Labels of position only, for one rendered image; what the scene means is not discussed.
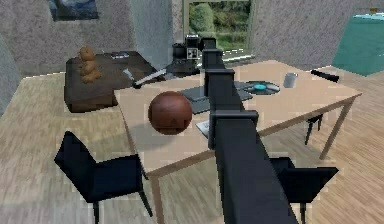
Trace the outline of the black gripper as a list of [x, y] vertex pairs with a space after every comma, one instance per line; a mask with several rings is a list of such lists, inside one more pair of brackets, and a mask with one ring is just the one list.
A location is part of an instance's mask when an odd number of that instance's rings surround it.
[[184, 43], [175, 43], [172, 45], [172, 57], [172, 62], [166, 69], [159, 70], [138, 81], [134, 81], [132, 87], [140, 89], [145, 82], [164, 75], [166, 71], [174, 76], [191, 76], [200, 73], [200, 69], [197, 66], [197, 48], [188, 48]]

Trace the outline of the light wooden dining table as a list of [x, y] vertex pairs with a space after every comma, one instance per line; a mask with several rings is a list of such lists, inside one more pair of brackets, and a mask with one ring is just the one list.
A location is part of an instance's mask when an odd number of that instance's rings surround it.
[[[289, 72], [298, 74], [293, 88], [283, 87]], [[313, 76], [308, 72], [269, 60], [235, 68], [235, 79], [265, 80], [280, 87], [280, 92], [270, 96], [255, 96], [244, 106], [260, 113], [257, 130], [262, 136], [301, 123], [319, 113], [341, 108], [342, 112], [321, 153], [326, 156], [353, 101], [361, 93], [353, 88]], [[208, 113], [195, 115], [185, 132], [176, 136], [157, 133], [148, 120], [151, 100], [164, 91], [179, 91], [203, 84], [201, 75], [151, 83], [140, 89], [126, 88], [115, 92], [122, 113], [130, 149], [140, 156], [144, 170], [150, 178], [153, 208], [158, 224], [164, 223], [159, 178], [214, 156], [207, 139], [196, 127], [209, 117]]]

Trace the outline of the brown basketball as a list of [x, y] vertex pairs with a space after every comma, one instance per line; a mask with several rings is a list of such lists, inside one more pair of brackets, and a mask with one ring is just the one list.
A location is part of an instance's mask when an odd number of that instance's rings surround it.
[[163, 135], [177, 135], [192, 121], [192, 107], [179, 92], [166, 91], [152, 99], [148, 108], [151, 126]]

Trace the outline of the grey mug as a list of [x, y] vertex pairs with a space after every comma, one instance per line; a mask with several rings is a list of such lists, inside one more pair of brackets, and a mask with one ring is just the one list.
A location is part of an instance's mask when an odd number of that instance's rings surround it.
[[283, 86], [285, 88], [294, 88], [296, 86], [297, 73], [287, 73], [285, 75]]

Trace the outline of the black disc with teal centre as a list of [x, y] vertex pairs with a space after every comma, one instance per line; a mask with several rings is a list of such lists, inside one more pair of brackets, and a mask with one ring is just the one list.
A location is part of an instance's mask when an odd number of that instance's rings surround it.
[[267, 81], [248, 81], [245, 91], [255, 95], [273, 95], [280, 91], [280, 87]]

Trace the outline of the brown teddy bear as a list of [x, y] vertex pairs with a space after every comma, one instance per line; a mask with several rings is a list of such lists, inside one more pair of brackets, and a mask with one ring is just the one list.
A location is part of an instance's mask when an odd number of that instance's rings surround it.
[[80, 76], [84, 83], [92, 83], [102, 76], [98, 70], [96, 55], [90, 47], [81, 47], [79, 50], [79, 58], [81, 60]]

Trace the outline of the dark blue framed picture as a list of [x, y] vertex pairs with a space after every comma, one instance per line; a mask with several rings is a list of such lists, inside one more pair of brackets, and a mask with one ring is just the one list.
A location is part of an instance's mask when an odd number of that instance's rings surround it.
[[54, 21], [93, 20], [99, 18], [95, 0], [48, 0]]

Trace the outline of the white paper sheet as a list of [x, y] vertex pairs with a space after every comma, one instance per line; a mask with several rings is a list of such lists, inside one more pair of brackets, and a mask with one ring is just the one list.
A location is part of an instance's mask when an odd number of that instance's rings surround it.
[[203, 121], [196, 124], [196, 127], [200, 130], [200, 132], [205, 136], [208, 137], [209, 135], [209, 121]]

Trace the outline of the black chair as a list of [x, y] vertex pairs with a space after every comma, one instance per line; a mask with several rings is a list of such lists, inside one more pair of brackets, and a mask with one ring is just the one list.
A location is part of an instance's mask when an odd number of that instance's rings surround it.
[[289, 157], [271, 158], [270, 162], [289, 203], [300, 205], [300, 219], [306, 224], [306, 205], [339, 171], [336, 167], [296, 168]]
[[137, 154], [96, 162], [84, 143], [66, 131], [54, 162], [83, 199], [92, 204], [95, 224], [100, 220], [100, 201], [132, 193], [139, 194], [149, 216], [153, 216], [143, 189], [142, 178], [148, 180], [148, 176]]
[[[334, 83], [337, 83], [339, 81], [339, 78], [340, 78], [337, 75], [332, 75], [332, 74], [324, 73], [324, 72], [321, 72], [321, 71], [318, 71], [318, 70], [311, 70], [311, 74], [315, 75], [315, 76], [318, 76], [318, 77], [321, 77], [323, 79], [326, 79], [328, 81], [334, 82]], [[320, 114], [320, 115], [312, 117], [312, 118], [310, 118], [310, 119], [308, 119], [306, 121], [307, 124], [308, 124], [308, 129], [307, 129], [306, 137], [305, 137], [305, 143], [304, 143], [305, 145], [308, 144], [310, 135], [312, 133], [313, 125], [315, 123], [317, 124], [317, 130], [318, 131], [321, 129], [322, 119], [323, 119], [323, 114]]]

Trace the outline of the grey laptop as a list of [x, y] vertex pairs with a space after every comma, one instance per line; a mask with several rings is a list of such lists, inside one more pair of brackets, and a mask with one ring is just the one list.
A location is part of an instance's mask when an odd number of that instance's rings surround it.
[[[242, 101], [253, 98], [253, 96], [246, 91], [247, 88], [252, 87], [252, 84], [235, 81], [234, 86]], [[210, 101], [209, 98], [204, 95], [203, 86], [182, 90], [181, 94], [183, 94], [190, 102], [194, 115], [210, 110]]]

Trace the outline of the window with garden view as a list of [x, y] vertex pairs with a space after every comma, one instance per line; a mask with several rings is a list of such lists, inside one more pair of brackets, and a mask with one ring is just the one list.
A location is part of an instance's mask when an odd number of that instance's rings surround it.
[[183, 0], [183, 33], [214, 37], [226, 58], [251, 54], [254, 0]]

